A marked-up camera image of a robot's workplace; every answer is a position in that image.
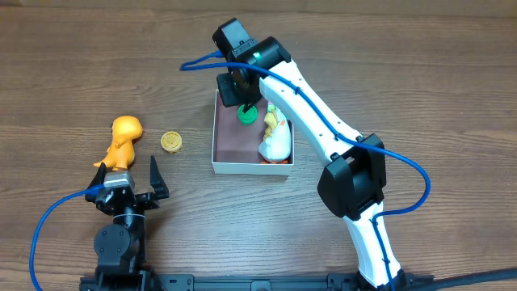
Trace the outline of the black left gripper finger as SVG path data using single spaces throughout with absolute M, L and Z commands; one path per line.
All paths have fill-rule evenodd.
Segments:
M 153 188 L 156 200 L 166 199 L 170 197 L 169 189 L 158 169 L 156 158 L 152 155 L 149 164 L 149 183 Z
M 90 188 L 103 186 L 106 174 L 107 174 L 107 167 L 102 162 L 95 174 L 95 177 L 92 179 L 92 181 L 90 183 Z

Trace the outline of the orange dinosaur toy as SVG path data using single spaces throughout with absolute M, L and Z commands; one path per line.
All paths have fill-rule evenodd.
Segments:
M 103 163 L 113 171 L 126 171 L 135 158 L 133 141 L 140 138 L 142 133 L 143 127 L 136 117 L 120 116 L 114 119 L 111 126 L 112 139 L 107 154 L 94 166 L 100 167 Z

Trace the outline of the green round cap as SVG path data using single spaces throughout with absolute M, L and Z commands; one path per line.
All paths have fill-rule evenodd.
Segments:
M 245 125 L 249 126 L 252 125 L 256 120 L 258 116 L 258 110 L 255 106 L 251 106 L 246 112 L 244 111 L 245 105 L 241 105 L 237 110 L 237 118 L 239 121 Z

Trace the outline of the yellow round cap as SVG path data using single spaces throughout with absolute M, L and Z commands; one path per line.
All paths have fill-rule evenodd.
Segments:
M 175 131 L 169 131 L 162 135 L 160 140 L 162 148 L 171 154 L 179 152 L 183 148 L 183 139 Z

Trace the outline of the white box pink inside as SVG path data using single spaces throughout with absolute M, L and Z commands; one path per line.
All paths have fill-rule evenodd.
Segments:
M 215 94 L 212 131 L 212 167 L 217 174 L 231 175 L 284 175 L 288 176 L 294 166 L 294 155 L 286 163 L 267 163 L 259 153 L 263 141 L 267 113 L 267 101 L 257 104 L 257 120 L 244 125 L 237 118 L 237 108 L 223 105 L 219 93 Z

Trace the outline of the white and yellow duck toy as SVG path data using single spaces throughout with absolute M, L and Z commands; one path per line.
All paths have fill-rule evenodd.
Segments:
M 267 127 L 258 152 L 265 162 L 287 164 L 292 153 L 292 134 L 286 116 L 274 108 L 267 112 L 264 122 Z

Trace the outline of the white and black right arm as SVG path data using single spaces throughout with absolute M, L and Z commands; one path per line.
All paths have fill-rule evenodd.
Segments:
M 260 99 L 275 106 L 316 150 L 323 171 L 317 192 L 341 217 L 359 259 L 359 275 L 372 290 L 395 290 L 403 271 L 391 249 L 381 212 L 386 185 L 384 144 L 340 119 L 305 81 L 287 49 L 274 37 L 257 41 L 237 19 L 213 33 L 227 72 L 216 78 L 226 107 L 248 112 Z

